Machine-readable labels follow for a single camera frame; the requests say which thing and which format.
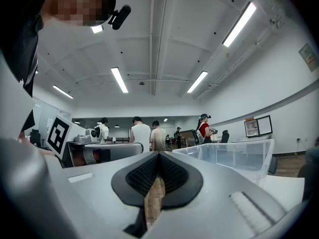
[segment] white t-shirt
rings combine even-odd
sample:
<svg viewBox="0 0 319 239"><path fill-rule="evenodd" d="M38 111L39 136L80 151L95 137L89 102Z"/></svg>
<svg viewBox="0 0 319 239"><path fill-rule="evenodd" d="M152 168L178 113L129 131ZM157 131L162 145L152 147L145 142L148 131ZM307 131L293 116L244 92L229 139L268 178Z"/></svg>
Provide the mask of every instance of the white t-shirt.
<svg viewBox="0 0 319 239"><path fill-rule="evenodd" d="M163 128L155 128L152 131L151 139L154 140L155 150L166 150L165 145L166 130Z"/></svg>
<svg viewBox="0 0 319 239"><path fill-rule="evenodd" d="M143 145L143 153L150 151L150 127L145 124L138 124L132 127L132 131L134 142L139 142Z"/></svg>
<svg viewBox="0 0 319 239"><path fill-rule="evenodd" d="M104 140L106 140L109 137L108 127L105 126L104 124L100 124L100 125L98 125L98 127L101 129L101 134L102 134Z"/></svg>

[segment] ceiling light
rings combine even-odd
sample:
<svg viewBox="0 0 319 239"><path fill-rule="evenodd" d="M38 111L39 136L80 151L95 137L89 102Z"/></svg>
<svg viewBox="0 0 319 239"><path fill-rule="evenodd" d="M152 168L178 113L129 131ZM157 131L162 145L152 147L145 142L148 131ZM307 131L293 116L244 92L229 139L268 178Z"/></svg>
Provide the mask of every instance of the ceiling light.
<svg viewBox="0 0 319 239"><path fill-rule="evenodd" d="M91 28L92 28L92 31L93 31L93 33L98 33L98 32L101 32L101 31L103 31L103 26L102 25L99 25L99 26L91 26Z"/></svg>
<svg viewBox="0 0 319 239"><path fill-rule="evenodd" d="M116 81L118 82L118 84L120 85L123 93L128 93L128 90L127 90L127 88L124 84L124 81L122 79L122 76L120 74L119 68L118 67L111 68L111 71L114 74L114 77L115 77Z"/></svg>
<svg viewBox="0 0 319 239"><path fill-rule="evenodd" d="M240 31L244 28L250 17L255 12L256 7L255 5L250 2L247 4L246 8L244 9L243 13L237 20L235 26L231 29L230 33L226 36L225 40L223 41L223 44L226 47L229 47L231 43L235 40L237 35L240 33Z"/></svg>
<svg viewBox="0 0 319 239"><path fill-rule="evenodd" d="M197 85L205 78L207 74L208 74L207 72L202 71L201 74L196 79L196 81L193 83L193 85L191 85L187 93L191 93L197 87Z"/></svg>
<svg viewBox="0 0 319 239"><path fill-rule="evenodd" d="M63 90L58 88L56 85L53 86L56 90L60 91L62 94L65 94L67 97L73 99L73 96L70 96L68 93L65 93Z"/></svg>

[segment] plastic storage container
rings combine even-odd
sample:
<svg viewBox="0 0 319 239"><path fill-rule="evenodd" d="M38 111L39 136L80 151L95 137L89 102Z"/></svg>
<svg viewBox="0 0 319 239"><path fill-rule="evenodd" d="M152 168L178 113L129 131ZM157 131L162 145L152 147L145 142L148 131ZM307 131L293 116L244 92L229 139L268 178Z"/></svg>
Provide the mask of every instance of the plastic storage container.
<svg viewBox="0 0 319 239"><path fill-rule="evenodd" d="M214 164L229 167L256 184L268 174L274 150L274 140L239 143L207 143L176 149L181 153Z"/></svg>

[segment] camera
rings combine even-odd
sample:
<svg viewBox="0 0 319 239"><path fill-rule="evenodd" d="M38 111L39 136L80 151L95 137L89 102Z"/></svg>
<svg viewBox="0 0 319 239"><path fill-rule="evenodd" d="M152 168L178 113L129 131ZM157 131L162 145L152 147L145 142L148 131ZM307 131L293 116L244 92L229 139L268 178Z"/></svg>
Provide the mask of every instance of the camera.
<svg viewBox="0 0 319 239"><path fill-rule="evenodd" d="M210 132L213 132L213 134L217 134L217 133L218 133L218 130L216 130L216 129L214 129L214 128L210 128L209 131L210 131Z"/></svg>
<svg viewBox="0 0 319 239"><path fill-rule="evenodd" d="M109 20L108 24L112 26L112 29L118 30L122 26L124 20L128 17L131 13L131 7L129 5L124 5L120 12L118 10L113 12L111 19Z"/></svg>

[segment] person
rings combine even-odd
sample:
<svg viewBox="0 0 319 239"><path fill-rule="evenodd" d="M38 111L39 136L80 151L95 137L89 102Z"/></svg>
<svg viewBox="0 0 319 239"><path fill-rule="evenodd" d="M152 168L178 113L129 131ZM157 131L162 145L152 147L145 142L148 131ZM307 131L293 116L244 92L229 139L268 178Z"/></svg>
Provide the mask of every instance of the person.
<svg viewBox="0 0 319 239"><path fill-rule="evenodd" d="M10 24L0 29L4 58L15 78L32 97L33 81L37 71L38 32L51 19L77 26L101 25L114 12L116 0L6 0L1 6L2 18ZM21 129L34 126L33 112Z"/></svg>
<svg viewBox="0 0 319 239"><path fill-rule="evenodd" d="M133 118L134 126L131 129L130 142L139 142L143 145L143 153L150 151L151 129L143 124L138 116Z"/></svg>
<svg viewBox="0 0 319 239"><path fill-rule="evenodd" d="M165 134L166 130L160 128L160 123L156 120L152 123L153 131L151 133L152 151L166 150Z"/></svg>
<svg viewBox="0 0 319 239"><path fill-rule="evenodd" d="M169 138L169 134L166 136L165 138L165 142L167 145L170 145L170 138Z"/></svg>
<svg viewBox="0 0 319 239"><path fill-rule="evenodd" d="M108 118L104 117L101 120L100 125L97 125L95 128L99 127L100 128L100 137L99 139L101 140L101 143L106 142L107 138L109 137L109 128L106 126L106 123L109 122Z"/></svg>
<svg viewBox="0 0 319 239"><path fill-rule="evenodd" d="M181 148L181 134L179 133L180 131L180 127L177 128L177 131L175 133L175 138L176 138L176 143L177 143L177 147L180 149Z"/></svg>
<svg viewBox="0 0 319 239"><path fill-rule="evenodd" d="M210 136L214 134L214 132L209 129L209 125L207 123L208 118L210 118L210 116L208 116L207 114L202 114L198 120L196 129L200 131L202 137L204 138L204 143L212 143Z"/></svg>

